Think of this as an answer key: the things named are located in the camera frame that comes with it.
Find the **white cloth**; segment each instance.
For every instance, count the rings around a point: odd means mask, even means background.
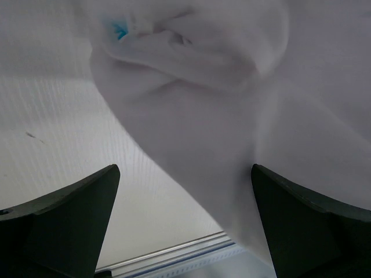
[[[371,210],[370,1],[90,0],[89,14],[114,114],[260,258],[254,163]],[[130,16],[118,42],[110,22]]]

